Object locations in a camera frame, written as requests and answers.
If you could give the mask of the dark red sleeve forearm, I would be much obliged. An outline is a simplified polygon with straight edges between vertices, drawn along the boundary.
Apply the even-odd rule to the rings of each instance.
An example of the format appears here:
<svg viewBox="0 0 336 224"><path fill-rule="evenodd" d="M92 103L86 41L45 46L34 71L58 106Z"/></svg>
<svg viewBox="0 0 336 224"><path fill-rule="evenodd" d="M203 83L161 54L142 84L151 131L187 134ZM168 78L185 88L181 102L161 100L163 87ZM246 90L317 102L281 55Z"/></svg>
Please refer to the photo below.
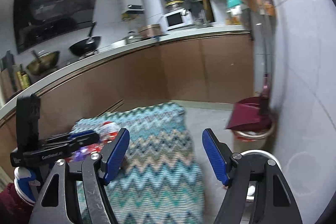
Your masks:
<svg viewBox="0 0 336 224"><path fill-rule="evenodd" d="M23 201L13 183L0 193L0 224L28 224L33 206Z"/></svg>

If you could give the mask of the left hand blue white glove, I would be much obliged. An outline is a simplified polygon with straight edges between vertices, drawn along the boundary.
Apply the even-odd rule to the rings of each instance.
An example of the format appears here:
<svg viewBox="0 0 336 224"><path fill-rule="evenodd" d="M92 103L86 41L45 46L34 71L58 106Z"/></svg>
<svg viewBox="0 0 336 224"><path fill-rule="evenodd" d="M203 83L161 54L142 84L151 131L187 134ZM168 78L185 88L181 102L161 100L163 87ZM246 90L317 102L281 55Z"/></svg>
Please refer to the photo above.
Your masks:
<svg viewBox="0 0 336 224"><path fill-rule="evenodd" d="M29 205L35 205L38 196L37 189L32 190L31 186L36 187L36 174L25 167L16 167L14 170L14 186L18 196Z"/></svg>

